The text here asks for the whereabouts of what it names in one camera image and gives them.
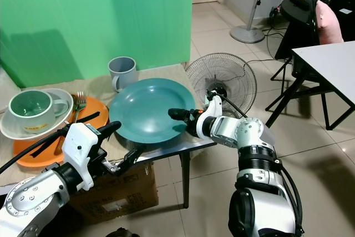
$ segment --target green screen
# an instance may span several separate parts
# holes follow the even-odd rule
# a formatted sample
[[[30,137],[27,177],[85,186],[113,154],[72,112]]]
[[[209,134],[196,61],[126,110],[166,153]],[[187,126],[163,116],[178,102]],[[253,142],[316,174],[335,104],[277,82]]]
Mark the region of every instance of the green screen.
[[[20,87],[188,61],[192,0],[0,0],[0,58]]]

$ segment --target fan base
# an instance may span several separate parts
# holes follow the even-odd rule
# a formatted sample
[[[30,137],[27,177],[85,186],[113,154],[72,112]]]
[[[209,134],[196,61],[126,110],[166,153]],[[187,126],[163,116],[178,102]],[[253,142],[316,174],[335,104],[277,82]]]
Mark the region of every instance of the fan base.
[[[232,28],[230,35],[237,41],[246,44],[254,44],[263,41],[265,38],[265,35],[261,30],[251,28],[250,31],[247,31],[246,26],[237,26]]]

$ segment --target pink pillow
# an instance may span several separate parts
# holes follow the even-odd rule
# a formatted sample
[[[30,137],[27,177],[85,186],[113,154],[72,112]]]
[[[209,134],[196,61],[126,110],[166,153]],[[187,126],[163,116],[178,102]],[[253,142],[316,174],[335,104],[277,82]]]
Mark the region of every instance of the pink pillow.
[[[327,4],[318,0],[316,5],[316,15],[320,44],[344,42],[337,16]]]

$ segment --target cardboard box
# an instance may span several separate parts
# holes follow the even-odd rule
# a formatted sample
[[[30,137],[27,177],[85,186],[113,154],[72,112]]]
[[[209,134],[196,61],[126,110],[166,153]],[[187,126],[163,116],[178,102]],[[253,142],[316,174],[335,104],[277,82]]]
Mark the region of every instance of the cardboard box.
[[[153,164],[135,166],[119,177],[101,177],[89,191],[81,190],[73,195],[69,204],[90,224],[156,206]]]

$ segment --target cup handle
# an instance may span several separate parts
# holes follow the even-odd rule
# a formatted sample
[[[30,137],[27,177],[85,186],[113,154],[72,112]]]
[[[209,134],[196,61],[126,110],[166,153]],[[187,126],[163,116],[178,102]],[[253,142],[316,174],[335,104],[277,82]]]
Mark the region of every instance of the cup handle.
[[[68,101],[62,100],[62,99],[56,99],[53,100],[53,105],[65,105],[65,108],[63,108],[62,110],[58,111],[58,112],[54,112],[54,115],[56,117],[63,115],[65,112],[67,112],[68,108],[69,108],[69,104]]]
[[[119,83],[119,78],[120,77],[118,75],[116,75],[112,79],[112,89],[113,89],[113,91],[118,92],[119,86],[117,84]]]

